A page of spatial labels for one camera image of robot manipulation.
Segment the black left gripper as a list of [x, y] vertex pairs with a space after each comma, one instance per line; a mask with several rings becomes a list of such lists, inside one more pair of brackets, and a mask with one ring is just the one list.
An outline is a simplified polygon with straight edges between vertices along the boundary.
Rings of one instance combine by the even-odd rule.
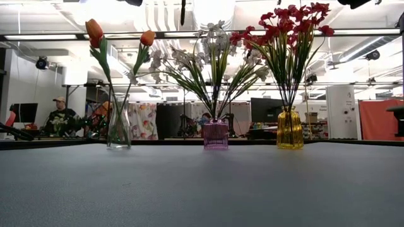
[[[132, 6], [141, 6], [143, 4], [143, 0], [117, 0], [117, 1], [125, 2]], [[181, 17], [180, 17], [181, 26], [184, 25], [185, 14], [186, 14], [186, 0], [181, 0]]]

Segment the pink ribbed glass vase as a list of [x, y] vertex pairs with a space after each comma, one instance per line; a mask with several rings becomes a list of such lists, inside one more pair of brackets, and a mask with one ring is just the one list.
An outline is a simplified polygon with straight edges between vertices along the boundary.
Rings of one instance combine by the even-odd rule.
[[221, 119], [210, 119], [203, 126], [204, 148], [228, 149], [229, 125]]

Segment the clear glass vase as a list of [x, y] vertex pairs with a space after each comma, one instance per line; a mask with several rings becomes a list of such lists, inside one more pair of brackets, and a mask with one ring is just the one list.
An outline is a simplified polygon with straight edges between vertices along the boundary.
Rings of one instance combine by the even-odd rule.
[[129, 94], [115, 93], [111, 101], [107, 147], [112, 150], [131, 148], [131, 127], [128, 116]]

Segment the yellow ribbed glass vase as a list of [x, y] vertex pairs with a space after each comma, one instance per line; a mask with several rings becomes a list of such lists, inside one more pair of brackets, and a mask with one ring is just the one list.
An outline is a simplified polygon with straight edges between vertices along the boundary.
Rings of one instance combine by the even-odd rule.
[[301, 149], [304, 146], [300, 115], [295, 106], [282, 108], [278, 115], [276, 145], [280, 149]]

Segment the black partition panel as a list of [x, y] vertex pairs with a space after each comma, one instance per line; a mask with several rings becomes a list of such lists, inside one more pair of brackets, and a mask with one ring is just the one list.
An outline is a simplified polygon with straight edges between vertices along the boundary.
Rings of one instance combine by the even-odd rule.
[[179, 103], [159, 103], [156, 112], [156, 125], [159, 140], [177, 137], [181, 127], [184, 105]]

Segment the floral curtain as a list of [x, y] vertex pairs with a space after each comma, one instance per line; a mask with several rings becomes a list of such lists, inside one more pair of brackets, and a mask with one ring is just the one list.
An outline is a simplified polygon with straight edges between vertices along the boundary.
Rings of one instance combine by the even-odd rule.
[[157, 140], [157, 105], [155, 103], [130, 103], [128, 116], [132, 140]]
[[[201, 124], [199, 122], [201, 121], [203, 114], [208, 113], [208, 109], [201, 102], [189, 103], [188, 107], [190, 110], [187, 111], [186, 115], [197, 122], [196, 137], [202, 137]], [[233, 128], [237, 137], [242, 137], [249, 131], [251, 123], [250, 104], [247, 102], [231, 103], [224, 108], [221, 117], [223, 117], [225, 114], [234, 115]]]

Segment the large black monitor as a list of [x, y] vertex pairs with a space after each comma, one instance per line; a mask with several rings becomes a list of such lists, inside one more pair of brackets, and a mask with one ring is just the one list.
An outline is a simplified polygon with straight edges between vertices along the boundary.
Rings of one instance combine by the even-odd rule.
[[251, 119], [254, 123], [277, 123], [282, 113], [282, 100], [271, 98], [251, 98]]

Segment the white pillar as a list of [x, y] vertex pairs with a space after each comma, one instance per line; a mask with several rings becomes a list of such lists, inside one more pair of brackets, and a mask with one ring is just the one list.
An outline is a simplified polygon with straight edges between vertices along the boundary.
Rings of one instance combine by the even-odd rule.
[[357, 139], [357, 106], [353, 85], [335, 85], [326, 88], [328, 109], [328, 137], [330, 139]]

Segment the small black monitor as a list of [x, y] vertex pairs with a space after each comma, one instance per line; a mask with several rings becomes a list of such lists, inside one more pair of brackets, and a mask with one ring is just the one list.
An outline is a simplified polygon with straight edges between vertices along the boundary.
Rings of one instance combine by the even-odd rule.
[[34, 123], [38, 104], [37, 103], [15, 103], [9, 108], [15, 115], [15, 122]]

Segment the orange partition screen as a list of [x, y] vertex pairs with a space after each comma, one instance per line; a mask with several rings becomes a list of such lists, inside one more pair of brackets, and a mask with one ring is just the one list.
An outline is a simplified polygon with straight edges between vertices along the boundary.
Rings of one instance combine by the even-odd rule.
[[402, 106], [404, 101], [360, 101], [360, 124], [363, 140], [368, 141], [404, 141], [404, 137], [396, 136], [398, 121], [389, 107]]

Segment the black rig frame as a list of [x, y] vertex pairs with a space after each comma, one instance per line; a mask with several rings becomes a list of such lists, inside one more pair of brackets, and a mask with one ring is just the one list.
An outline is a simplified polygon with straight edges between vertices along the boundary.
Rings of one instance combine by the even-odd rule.
[[[400, 18], [399, 22], [404, 23], [404, 19]], [[336, 28], [334, 37], [359, 37], [359, 36], [383, 36], [392, 35], [400, 36], [404, 32], [404, 28], [398, 26], [394, 28]], [[141, 32], [117, 32], [106, 33], [107, 40], [138, 40], [140, 39]], [[50, 38], [50, 33], [33, 34], [36, 42], [62, 42], [62, 41], [84, 41], [88, 40], [87, 33], [67, 33], [66, 38], [62, 38], [61, 33], [55, 34], [56, 38]], [[181, 38], [194, 38], [192, 31], [171, 31], [164, 32], [159, 31], [155, 34], [155, 38], [158, 40], [166, 39], [181, 39]], [[105, 140], [100, 139], [43, 139], [29, 141], [28, 135], [23, 135], [20, 130], [16, 130], [18, 133], [18, 140], [0, 140], [0, 150], [12, 150], [12, 149], [35, 149], [35, 148], [54, 148], [65, 146], [76, 146], [83, 144], [105, 144]], [[404, 141], [359, 141], [354, 139], [329, 139], [329, 143], [341, 143], [341, 144], [360, 144], [370, 146], [397, 146], [404, 147]], [[171, 140], [156, 140], [156, 141], [132, 141], [131, 144], [135, 146], [195, 146], [201, 145], [203, 142], [201, 139], [171, 139]], [[234, 146], [252, 146], [252, 145], [274, 145], [273, 139], [262, 140], [241, 140], [232, 139], [230, 144]]]

